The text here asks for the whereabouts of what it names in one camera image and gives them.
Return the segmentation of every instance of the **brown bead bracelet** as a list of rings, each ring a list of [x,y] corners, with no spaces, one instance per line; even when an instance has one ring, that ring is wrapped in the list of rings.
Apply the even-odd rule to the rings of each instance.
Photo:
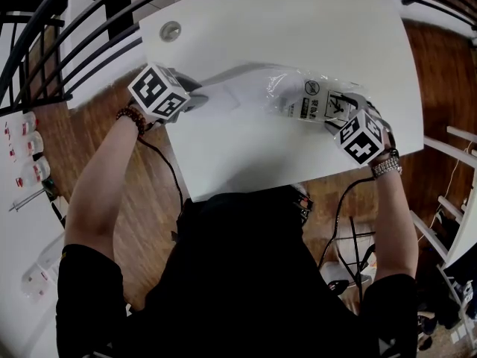
[[[116,121],[122,116],[131,118],[131,120],[136,123],[139,136],[143,136],[146,128],[146,120],[144,116],[137,110],[135,107],[124,107],[116,114]]]

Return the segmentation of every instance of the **forearm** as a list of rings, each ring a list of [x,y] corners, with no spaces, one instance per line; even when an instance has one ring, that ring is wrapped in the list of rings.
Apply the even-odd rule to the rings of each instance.
[[[376,279],[398,273],[415,277],[419,255],[417,235],[399,172],[387,172],[376,179],[376,185],[379,196],[375,223]]]
[[[121,117],[81,173],[66,217],[66,244],[86,244],[113,258],[112,235],[121,189],[137,136],[136,124]],[[104,239],[110,240],[111,246],[89,245],[89,240],[98,244],[98,237],[99,244]]]

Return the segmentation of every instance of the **white cube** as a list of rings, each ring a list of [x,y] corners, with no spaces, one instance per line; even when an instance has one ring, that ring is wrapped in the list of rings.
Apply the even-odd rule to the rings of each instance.
[[[364,110],[348,121],[335,137],[336,142],[360,166],[369,163],[383,150],[382,125]]]
[[[127,88],[147,114],[165,120],[190,99],[172,73],[160,64],[149,63]]]

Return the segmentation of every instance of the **black t-shirt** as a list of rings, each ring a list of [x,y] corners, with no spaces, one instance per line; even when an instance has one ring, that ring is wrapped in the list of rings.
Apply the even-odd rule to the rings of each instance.
[[[60,357],[312,354],[415,357],[416,288],[401,274],[366,291],[360,316],[333,295],[280,191],[218,195],[178,222],[179,241],[145,308],[126,317],[120,268],[82,245],[63,251]]]

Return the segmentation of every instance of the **water bottle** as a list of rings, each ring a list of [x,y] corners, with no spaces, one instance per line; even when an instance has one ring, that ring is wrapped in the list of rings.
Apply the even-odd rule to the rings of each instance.
[[[36,162],[27,162],[20,172],[20,177],[16,179],[18,187],[34,186],[50,176],[50,165],[45,157],[39,158]]]
[[[37,118],[33,111],[29,111],[24,114],[20,120],[12,120],[10,123],[5,124],[4,133],[8,136],[8,139],[11,137],[19,138],[21,136],[33,133],[37,128]]]
[[[10,156],[22,160],[43,151],[43,139],[38,131],[15,139],[10,149]]]

